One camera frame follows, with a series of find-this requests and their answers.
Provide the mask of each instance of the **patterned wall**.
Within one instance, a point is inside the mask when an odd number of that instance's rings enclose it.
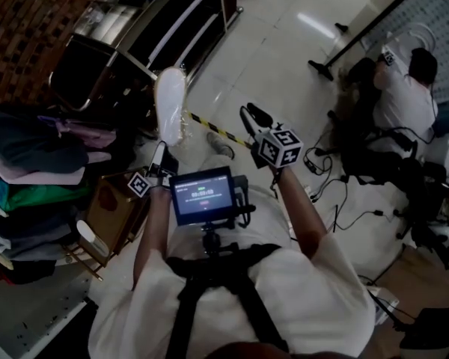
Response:
[[[409,22],[422,22],[436,36],[434,55],[439,73],[433,93],[437,102],[449,101],[449,0],[405,0],[364,37],[363,43],[372,47],[389,31],[397,32]]]
[[[46,100],[53,70],[90,0],[0,0],[0,102]]]

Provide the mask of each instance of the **black harness strap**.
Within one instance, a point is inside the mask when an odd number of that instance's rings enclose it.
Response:
[[[176,275],[186,278],[178,295],[180,306],[171,332],[166,359],[185,358],[192,332],[196,305],[204,292],[213,287],[226,287],[238,296],[249,322],[262,343],[271,343],[288,352],[287,343],[273,323],[268,310],[257,293],[248,269],[279,249],[276,245],[253,245],[225,257],[205,260],[168,258],[166,263]]]

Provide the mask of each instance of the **black hair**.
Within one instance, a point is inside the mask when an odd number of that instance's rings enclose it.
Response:
[[[409,75],[415,80],[431,85],[437,75],[437,60],[424,48],[416,48],[412,51]]]

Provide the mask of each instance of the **brown brick wall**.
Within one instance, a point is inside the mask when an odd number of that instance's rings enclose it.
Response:
[[[92,0],[0,0],[0,102],[40,104],[76,20]]]

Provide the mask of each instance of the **wrist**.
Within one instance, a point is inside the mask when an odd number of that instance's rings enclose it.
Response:
[[[152,203],[170,203],[171,192],[161,186],[156,186],[151,189],[150,197]]]

